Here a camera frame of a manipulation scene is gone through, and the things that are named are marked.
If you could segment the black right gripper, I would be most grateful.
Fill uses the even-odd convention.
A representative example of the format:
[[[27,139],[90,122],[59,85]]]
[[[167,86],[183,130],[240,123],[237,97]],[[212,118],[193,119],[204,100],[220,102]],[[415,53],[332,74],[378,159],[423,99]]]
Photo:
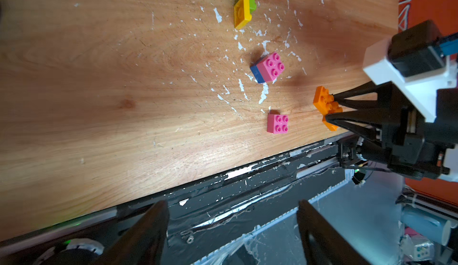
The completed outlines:
[[[376,93],[376,100],[351,100]],[[437,91],[434,122],[427,122],[419,110],[391,82],[367,82],[342,93],[334,101],[356,111],[330,113],[326,122],[369,140],[385,149],[386,164],[409,179],[451,178],[451,90]],[[381,129],[379,141],[377,130]]]

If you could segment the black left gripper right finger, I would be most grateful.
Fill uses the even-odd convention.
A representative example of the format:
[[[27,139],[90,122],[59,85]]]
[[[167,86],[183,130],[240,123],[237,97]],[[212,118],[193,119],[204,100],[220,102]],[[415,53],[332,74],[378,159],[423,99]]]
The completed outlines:
[[[308,265],[368,264],[305,199],[299,201],[297,223]]]

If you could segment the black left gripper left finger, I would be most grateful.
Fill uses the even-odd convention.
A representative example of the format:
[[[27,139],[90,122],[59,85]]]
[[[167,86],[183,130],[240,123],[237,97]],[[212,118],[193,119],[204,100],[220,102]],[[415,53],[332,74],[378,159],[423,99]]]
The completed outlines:
[[[167,239],[169,210],[166,201],[149,208],[93,265],[159,265]]]

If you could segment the long orange lego brick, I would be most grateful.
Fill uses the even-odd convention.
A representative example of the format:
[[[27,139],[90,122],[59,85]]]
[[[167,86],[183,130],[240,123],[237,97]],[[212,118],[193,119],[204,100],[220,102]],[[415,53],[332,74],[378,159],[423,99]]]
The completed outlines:
[[[342,113],[343,108],[337,101],[334,101],[334,96],[329,94],[329,90],[323,86],[316,88],[313,105],[322,114],[322,123],[330,130],[336,131],[338,126],[328,123],[326,116],[333,113]]]

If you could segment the yellow lego brick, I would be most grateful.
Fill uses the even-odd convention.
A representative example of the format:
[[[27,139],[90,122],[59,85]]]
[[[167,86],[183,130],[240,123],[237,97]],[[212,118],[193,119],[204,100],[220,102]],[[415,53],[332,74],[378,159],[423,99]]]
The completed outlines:
[[[234,27],[243,29],[252,20],[249,8],[249,0],[238,0],[234,5]]]

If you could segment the blue lego brick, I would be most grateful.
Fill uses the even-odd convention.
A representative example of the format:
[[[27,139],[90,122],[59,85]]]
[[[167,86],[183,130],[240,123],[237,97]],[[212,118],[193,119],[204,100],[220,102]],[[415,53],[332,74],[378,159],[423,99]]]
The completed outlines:
[[[251,72],[253,73],[254,78],[256,79],[256,82],[257,82],[258,84],[263,84],[263,83],[265,83],[265,80],[264,80],[264,78],[262,77],[262,75],[261,75],[259,69],[257,68],[257,65],[256,65],[256,64],[252,65],[252,66],[250,67],[250,70],[251,70]]]

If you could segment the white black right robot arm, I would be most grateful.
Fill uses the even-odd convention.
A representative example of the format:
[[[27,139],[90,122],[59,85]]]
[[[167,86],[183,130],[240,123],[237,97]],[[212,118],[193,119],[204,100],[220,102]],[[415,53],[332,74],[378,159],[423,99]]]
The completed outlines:
[[[339,142],[339,165],[354,169],[360,161],[382,164],[381,172],[422,180],[458,181],[458,90],[437,91],[433,122],[392,82],[368,82],[334,95],[334,110],[324,120],[353,133]]]

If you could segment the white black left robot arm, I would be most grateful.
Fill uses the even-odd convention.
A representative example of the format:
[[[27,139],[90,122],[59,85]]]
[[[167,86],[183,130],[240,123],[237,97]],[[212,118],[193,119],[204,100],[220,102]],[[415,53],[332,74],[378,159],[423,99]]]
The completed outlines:
[[[309,265],[366,265],[360,255],[307,201],[299,202],[297,221]],[[96,248],[69,243],[38,257],[37,265],[158,265],[169,223],[166,201],[155,203],[112,247]]]

